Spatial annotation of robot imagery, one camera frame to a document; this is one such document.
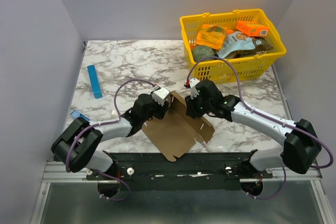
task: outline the cardboard box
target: cardboard box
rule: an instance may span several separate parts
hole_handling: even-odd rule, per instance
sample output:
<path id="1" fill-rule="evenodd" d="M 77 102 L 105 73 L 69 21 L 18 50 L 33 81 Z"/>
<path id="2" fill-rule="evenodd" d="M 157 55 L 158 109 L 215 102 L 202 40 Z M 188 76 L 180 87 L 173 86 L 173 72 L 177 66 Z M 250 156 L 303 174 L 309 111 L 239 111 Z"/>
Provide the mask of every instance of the cardboard box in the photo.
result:
<path id="1" fill-rule="evenodd" d="M 178 93 L 173 91 L 170 96 L 170 108 L 164 119 L 147 121 L 142 131 L 169 161 L 175 162 L 195 141 L 209 142 L 215 129 L 204 117 L 187 116 L 186 103 Z"/>
<path id="2" fill-rule="evenodd" d="M 267 26 L 254 21 L 238 21 L 236 28 L 252 37 L 265 37 L 269 29 Z"/>

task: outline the cardboard flap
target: cardboard flap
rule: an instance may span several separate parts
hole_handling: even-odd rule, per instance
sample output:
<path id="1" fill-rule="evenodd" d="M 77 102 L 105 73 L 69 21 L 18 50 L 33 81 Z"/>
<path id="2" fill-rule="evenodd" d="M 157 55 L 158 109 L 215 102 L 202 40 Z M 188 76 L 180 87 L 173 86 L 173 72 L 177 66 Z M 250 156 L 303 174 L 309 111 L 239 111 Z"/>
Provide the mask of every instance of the cardboard flap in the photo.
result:
<path id="1" fill-rule="evenodd" d="M 192 119 L 186 114 L 186 103 L 175 91 L 171 93 L 171 104 L 164 119 L 147 121 L 142 131 L 171 162 L 181 157 L 194 144 L 211 139 L 215 129 L 205 119 Z"/>

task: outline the plastic basket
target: plastic basket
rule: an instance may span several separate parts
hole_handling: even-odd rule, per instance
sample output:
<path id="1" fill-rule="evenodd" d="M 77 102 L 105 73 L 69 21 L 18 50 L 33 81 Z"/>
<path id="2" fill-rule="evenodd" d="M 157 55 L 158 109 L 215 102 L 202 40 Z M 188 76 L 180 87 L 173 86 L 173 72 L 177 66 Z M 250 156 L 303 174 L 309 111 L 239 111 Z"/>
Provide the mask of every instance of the plastic basket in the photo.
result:
<path id="1" fill-rule="evenodd" d="M 184 54 L 188 68 L 191 69 L 195 65 L 190 45 L 195 45 L 197 32 L 203 24 L 217 24 L 227 27 L 228 30 L 232 30 L 236 27 L 239 20 L 256 21 L 268 26 L 269 31 L 265 39 L 273 47 L 272 50 L 263 55 L 228 60 L 235 67 L 240 80 L 259 78 L 279 57 L 286 54 L 287 50 L 281 42 L 278 31 L 263 10 L 233 10 L 231 13 L 221 14 L 204 13 L 180 18 Z M 210 79 L 214 83 L 236 81 L 231 68 L 219 60 L 199 63 L 192 75 L 198 80 Z"/>

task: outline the cable connector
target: cable connector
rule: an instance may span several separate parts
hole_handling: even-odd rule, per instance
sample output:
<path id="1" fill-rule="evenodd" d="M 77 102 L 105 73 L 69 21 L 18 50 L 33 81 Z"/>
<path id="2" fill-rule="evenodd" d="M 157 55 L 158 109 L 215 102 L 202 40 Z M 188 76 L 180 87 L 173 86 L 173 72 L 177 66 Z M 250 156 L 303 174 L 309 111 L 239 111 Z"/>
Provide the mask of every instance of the cable connector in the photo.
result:
<path id="1" fill-rule="evenodd" d="M 189 80 L 185 81 L 183 86 L 185 86 L 187 89 L 189 89 L 190 88 L 190 81 Z"/>

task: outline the marble countertop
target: marble countertop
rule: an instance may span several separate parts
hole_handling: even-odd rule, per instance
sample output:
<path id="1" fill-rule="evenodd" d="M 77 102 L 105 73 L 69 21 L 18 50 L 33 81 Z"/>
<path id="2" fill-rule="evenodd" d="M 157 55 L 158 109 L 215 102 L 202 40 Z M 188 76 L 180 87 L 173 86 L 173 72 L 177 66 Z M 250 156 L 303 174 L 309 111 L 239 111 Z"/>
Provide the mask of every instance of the marble countertop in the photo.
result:
<path id="1" fill-rule="evenodd" d="M 92 94 L 87 66 L 95 65 L 103 97 Z M 119 40 L 89 41 L 81 65 L 70 111 L 79 110 L 94 121 L 117 118 L 113 96 L 119 85 L 130 78 L 141 78 L 165 86 L 186 96 L 183 87 L 188 74 L 181 40 Z M 223 95 L 238 95 L 237 83 L 218 84 Z M 244 100 L 273 115 L 286 117 L 274 73 L 269 68 L 259 79 L 243 81 Z M 118 97 L 118 108 L 124 112 L 132 107 L 140 93 L 150 92 L 148 84 L 130 83 Z M 215 133 L 207 143 L 195 143 L 189 152 L 249 152 L 277 147 L 269 137 L 241 124 L 210 118 Z M 68 116 L 67 125 L 72 122 Z M 142 131 L 128 138 L 105 141 L 98 150 L 110 152 L 159 152 Z"/>

